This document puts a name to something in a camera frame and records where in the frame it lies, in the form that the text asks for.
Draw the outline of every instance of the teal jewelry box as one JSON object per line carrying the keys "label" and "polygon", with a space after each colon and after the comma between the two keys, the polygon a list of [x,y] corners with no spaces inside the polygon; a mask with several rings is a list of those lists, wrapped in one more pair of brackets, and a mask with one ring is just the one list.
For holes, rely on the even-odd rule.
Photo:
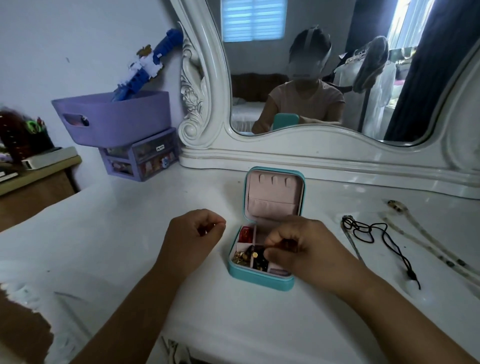
{"label": "teal jewelry box", "polygon": [[242,225],[228,254],[232,277],[279,291],[293,288],[293,276],[263,256],[269,232],[288,215],[301,215],[305,177],[296,170],[253,167],[245,177]]}

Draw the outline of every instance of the wooden table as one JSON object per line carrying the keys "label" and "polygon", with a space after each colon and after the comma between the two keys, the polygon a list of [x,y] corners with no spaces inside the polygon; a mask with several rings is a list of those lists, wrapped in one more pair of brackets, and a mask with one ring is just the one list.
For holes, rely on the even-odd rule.
{"label": "wooden table", "polygon": [[0,182],[0,231],[75,194],[68,169],[81,162],[76,156],[39,170],[20,171],[19,176]]}

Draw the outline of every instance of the purple drawer organizer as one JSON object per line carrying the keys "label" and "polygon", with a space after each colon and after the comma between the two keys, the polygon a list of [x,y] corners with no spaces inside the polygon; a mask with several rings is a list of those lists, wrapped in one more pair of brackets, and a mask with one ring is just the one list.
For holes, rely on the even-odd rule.
{"label": "purple drawer organizer", "polygon": [[132,145],[99,148],[108,174],[143,182],[178,160],[177,130],[169,128]]}
{"label": "purple drawer organizer", "polygon": [[75,143],[97,148],[131,145],[171,125],[166,91],[141,91],[111,102],[113,92],[53,100],[52,105]]}

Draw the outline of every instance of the white bedding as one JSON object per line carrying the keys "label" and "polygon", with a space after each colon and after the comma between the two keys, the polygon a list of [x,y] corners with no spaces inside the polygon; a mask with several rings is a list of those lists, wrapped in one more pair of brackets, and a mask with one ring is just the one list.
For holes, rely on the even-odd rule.
{"label": "white bedding", "polygon": [[232,128],[237,132],[250,132],[253,123],[260,117],[264,106],[264,102],[246,102],[240,105],[233,105],[231,118]]}

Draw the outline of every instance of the pink shirt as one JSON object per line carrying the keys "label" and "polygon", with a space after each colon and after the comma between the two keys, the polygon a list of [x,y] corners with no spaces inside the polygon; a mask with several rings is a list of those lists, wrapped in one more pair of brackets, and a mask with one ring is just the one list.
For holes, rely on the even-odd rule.
{"label": "pink shirt", "polygon": [[325,120],[330,105],[337,102],[345,103],[343,94],[323,81],[319,81],[317,91],[307,100],[299,96],[293,81],[275,87],[270,96],[275,101],[278,112],[298,114],[322,121]]}

